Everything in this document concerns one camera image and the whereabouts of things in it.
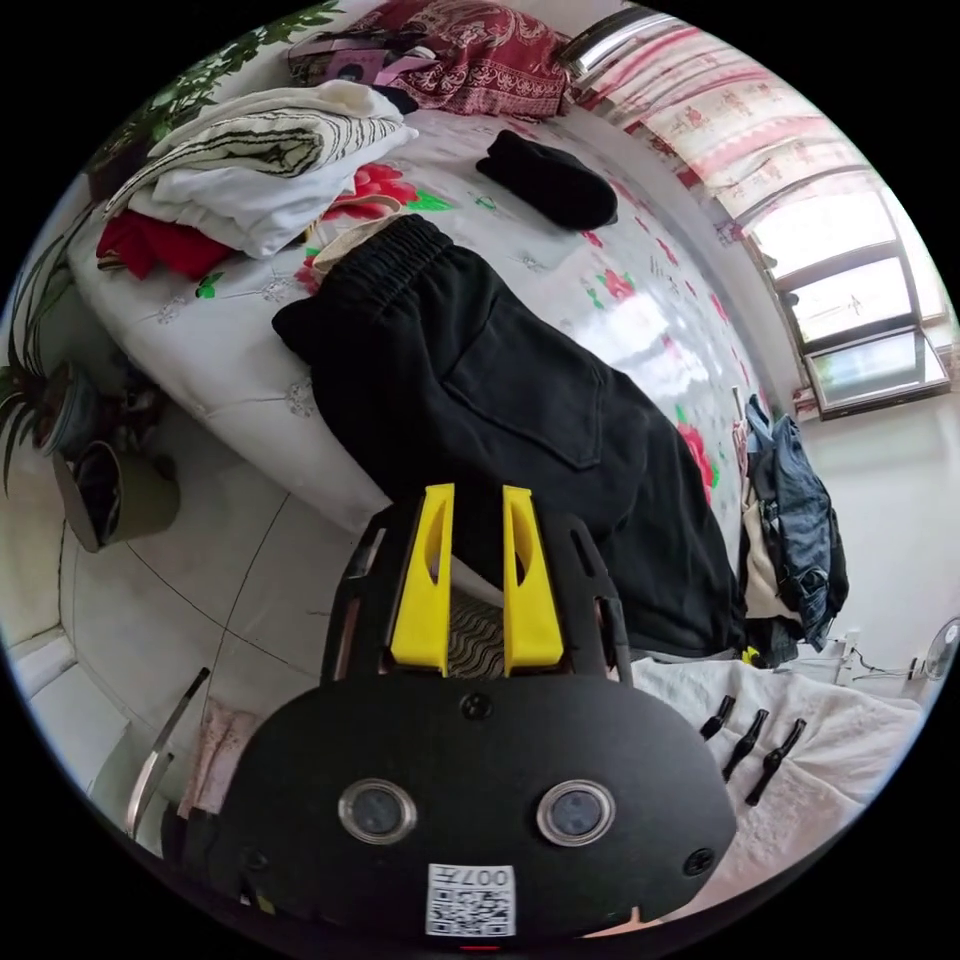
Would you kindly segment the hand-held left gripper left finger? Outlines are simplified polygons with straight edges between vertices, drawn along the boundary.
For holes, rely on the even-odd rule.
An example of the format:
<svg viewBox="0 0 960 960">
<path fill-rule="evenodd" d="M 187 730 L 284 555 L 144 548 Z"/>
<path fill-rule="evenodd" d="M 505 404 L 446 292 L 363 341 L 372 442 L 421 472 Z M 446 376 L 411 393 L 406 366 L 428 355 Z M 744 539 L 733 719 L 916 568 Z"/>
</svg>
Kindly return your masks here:
<svg viewBox="0 0 960 960">
<path fill-rule="evenodd" d="M 425 488 L 391 638 L 391 656 L 405 668 L 446 670 L 451 615 L 455 488 Z"/>
</svg>

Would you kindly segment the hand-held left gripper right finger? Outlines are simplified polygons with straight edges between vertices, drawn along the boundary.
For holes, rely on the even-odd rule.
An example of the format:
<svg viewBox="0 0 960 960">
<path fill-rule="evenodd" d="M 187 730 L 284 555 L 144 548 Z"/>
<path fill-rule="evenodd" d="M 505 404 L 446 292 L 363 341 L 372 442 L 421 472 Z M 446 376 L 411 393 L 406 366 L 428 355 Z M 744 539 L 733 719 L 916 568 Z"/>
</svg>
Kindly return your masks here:
<svg viewBox="0 0 960 960">
<path fill-rule="evenodd" d="M 505 486 L 502 506 L 505 673 L 552 670 L 564 642 L 532 493 Z"/>
</svg>

